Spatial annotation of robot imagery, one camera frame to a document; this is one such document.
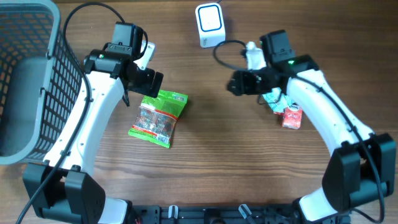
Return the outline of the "teal snack packet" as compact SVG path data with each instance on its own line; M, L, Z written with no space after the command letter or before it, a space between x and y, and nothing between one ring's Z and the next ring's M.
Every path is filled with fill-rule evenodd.
M271 92L263 94L262 97L273 112L284 112L288 106L294 104L294 100L285 95L280 88L273 88Z

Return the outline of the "red white tissue pack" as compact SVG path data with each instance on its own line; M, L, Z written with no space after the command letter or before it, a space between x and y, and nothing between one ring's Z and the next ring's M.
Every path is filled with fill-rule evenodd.
M284 110L282 127L290 129L299 129L302 121L302 109L299 105L288 106Z

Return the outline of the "green candy bag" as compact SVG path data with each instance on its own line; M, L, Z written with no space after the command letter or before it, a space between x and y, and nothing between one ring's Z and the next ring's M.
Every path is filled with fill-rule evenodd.
M187 101L187 95L166 90L160 90L156 98L143 97L128 135L169 148Z

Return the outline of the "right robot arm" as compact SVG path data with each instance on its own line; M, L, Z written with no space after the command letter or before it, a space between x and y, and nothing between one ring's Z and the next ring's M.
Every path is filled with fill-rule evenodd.
M260 38L261 46L243 44L247 67L234 67L228 90L236 96L263 95L278 88L307 115L324 140L330 160L316 191L293 205L296 223L319 223L357 212L378 201L384 220L385 199L394 192L396 143L362 123L331 89L309 55L298 56L287 33Z

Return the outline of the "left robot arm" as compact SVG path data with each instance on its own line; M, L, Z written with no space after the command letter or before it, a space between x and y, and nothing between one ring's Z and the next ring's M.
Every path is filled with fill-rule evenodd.
M129 200L108 197L93 178L95 157L110 116L129 92L155 98L163 75L147 68L154 46L139 26L117 22L113 39L86 57L77 101L51 150L23 175L40 218L67 223L138 223Z

